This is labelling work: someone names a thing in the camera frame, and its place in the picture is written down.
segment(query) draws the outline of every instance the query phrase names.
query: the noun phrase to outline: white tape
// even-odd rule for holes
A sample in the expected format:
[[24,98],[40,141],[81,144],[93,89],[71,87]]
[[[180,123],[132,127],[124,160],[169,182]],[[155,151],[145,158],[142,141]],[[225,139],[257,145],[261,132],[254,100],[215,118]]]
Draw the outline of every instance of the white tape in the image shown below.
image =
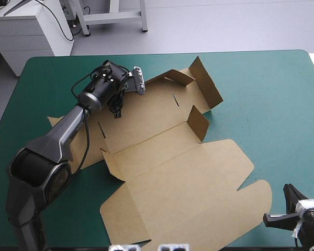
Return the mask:
[[295,226],[295,229],[293,230],[293,235],[292,235],[293,238],[298,238],[299,230],[300,230],[303,222],[304,222],[303,219],[300,219],[298,221],[297,225]]

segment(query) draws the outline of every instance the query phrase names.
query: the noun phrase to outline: white cabinet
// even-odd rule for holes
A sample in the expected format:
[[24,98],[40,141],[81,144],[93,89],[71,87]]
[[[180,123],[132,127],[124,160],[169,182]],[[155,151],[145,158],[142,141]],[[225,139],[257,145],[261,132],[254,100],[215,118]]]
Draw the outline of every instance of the white cabinet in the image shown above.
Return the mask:
[[[45,7],[31,1],[4,17],[4,13],[19,3],[11,0],[0,10],[0,53],[17,76],[28,59],[36,56],[68,56],[73,41],[67,40],[54,16]],[[43,2],[56,15],[64,33],[72,35],[59,0]]]

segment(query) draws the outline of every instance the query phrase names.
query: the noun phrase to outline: cardboard tab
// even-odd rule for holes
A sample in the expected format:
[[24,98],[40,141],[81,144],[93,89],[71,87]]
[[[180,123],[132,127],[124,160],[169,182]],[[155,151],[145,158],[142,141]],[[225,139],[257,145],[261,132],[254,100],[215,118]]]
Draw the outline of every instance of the cardboard tab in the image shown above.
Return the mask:
[[211,109],[223,101],[218,89],[214,84],[213,79],[211,76],[209,76],[198,56],[189,67],[189,70],[195,77],[196,83],[199,86],[202,94],[205,96],[205,99]]
[[200,111],[193,106],[187,119],[187,124],[192,128],[198,138],[203,141],[208,127],[209,121],[200,113]]
[[148,81],[146,81],[146,84],[149,84],[149,83],[152,83],[152,82],[155,82],[161,78],[168,78],[168,79],[171,79],[177,83],[180,83],[182,85],[188,85],[190,83],[192,83],[193,81],[195,81],[195,79],[193,77],[190,77],[180,71],[177,71],[177,70],[174,70],[174,69],[171,69],[167,72],[164,72],[163,74],[161,75],[158,75]]
[[103,154],[106,164],[108,166],[110,174],[112,174],[114,177],[118,178],[119,180],[126,181],[119,170],[119,167],[116,163],[116,159],[112,154],[109,154],[101,149],[101,153]]

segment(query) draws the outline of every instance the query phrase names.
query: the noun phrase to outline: cabinet drawer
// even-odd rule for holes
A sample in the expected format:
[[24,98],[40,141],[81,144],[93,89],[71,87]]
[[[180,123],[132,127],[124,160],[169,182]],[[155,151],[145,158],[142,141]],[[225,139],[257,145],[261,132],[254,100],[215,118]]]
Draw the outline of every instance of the cabinet drawer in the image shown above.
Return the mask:
[[0,51],[51,50],[45,36],[0,37]]
[[35,19],[0,20],[0,36],[42,35],[43,31]]
[[51,50],[48,51],[2,51],[1,55],[12,68],[16,76],[20,76],[27,61],[36,56],[53,56]]

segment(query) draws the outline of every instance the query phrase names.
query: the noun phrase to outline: cardboard flap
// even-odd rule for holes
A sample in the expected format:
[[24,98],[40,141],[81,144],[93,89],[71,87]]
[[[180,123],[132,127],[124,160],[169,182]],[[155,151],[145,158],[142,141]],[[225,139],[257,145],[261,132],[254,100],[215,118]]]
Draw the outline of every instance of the cardboard flap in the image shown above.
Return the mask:
[[[260,181],[237,191],[252,169],[251,161],[232,140],[222,140],[199,144],[126,182],[129,192],[124,196],[135,202],[152,238],[145,248],[182,242],[196,246],[194,250],[201,244],[207,249],[215,242],[221,248],[260,224],[272,201],[268,183]],[[113,198],[108,210],[121,200],[128,198]],[[240,209],[246,213],[240,216]],[[112,229],[108,233],[115,235],[122,230],[114,221],[124,216],[112,217],[107,219]],[[127,241],[126,235],[118,237],[116,243]]]
[[201,90],[207,104],[211,109],[223,101],[218,89],[214,84],[214,81],[209,76],[198,56],[189,67],[189,70],[194,76],[199,89]]
[[123,184],[100,208],[111,243],[150,240],[127,184]]
[[197,147],[200,140],[183,122],[140,144],[115,154],[103,152],[109,171],[123,181],[132,180],[148,170],[166,162],[189,149]]
[[103,154],[106,164],[108,166],[109,172],[110,174],[112,174],[113,176],[115,176],[116,178],[122,180],[122,181],[126,181],[121,173],[121,171],[119,170],[119,167],[116,163],[116,160],[114,158],[114,156],[110,153],[105,152],[104,150],[101,149],[101,153]]
[[190,76],[188,76],[188,75],[186,75],[180,71],[172,69],[172,70],[164,72],[163,74],[158,75],[158,76],[146,81],[145,83],[149,84],[149,83],[152,83],[152,82],[159,80],[161,78],[164,78],[164,77],[171,79],[175,82],[178,82],[182,85],[188,85],[189,83],[191,83],[195,80],[194,78],[192,78],[192,77],[190,77]]
[[197,137],[203,141],[209,127],[209,121],[195,106],[192,106],[192,110],[187,119],[187,124],[191,127]]
[[221,250],[260,225],[263,214],[270,210],[271,201],[270,185],[259,180],[226,197],[224,201],[215,203],[189,221],[153,236],[142,250],[157,250],[160,243],[189,243],[191,250]]
[[242,149],[233,140],[221,140],[203,143],[201,146],[214,160],[214,165],[229,175],[226,181],[228,189],[236,191],[254,170],[254,165]]

